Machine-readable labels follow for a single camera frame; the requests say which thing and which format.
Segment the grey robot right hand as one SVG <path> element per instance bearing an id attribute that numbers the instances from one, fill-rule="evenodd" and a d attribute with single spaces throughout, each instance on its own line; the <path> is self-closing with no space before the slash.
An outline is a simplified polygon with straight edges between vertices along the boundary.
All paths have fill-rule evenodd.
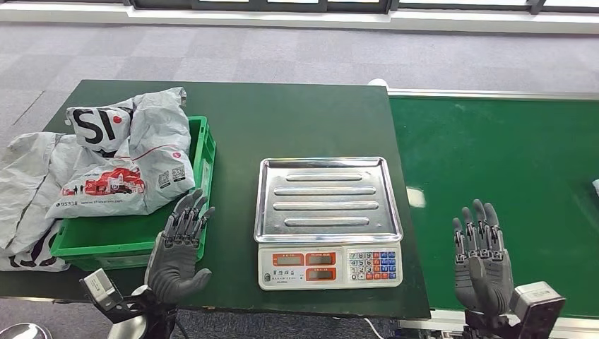
<path id="1" fill-rule="evenodd" d="M 454 293 L 468 310 L 498 316 L 508 312 L 514 290 L 509 252 L 494 206 L 479 199 L 454 218 Z"/>

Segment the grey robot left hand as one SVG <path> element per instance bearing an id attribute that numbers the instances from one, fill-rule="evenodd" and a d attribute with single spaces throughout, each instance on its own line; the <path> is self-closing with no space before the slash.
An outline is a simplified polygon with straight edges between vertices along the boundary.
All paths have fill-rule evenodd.
<path id="1" fill-rule="evenodd" d="M 178 304 L 210 280 L 209 269 L 196 270 L 201 234 L 215 210 L 202 211 L 207 200 L 202 189 L 180 198 L 156 237 L 144 283 L 162 304 Z"/>

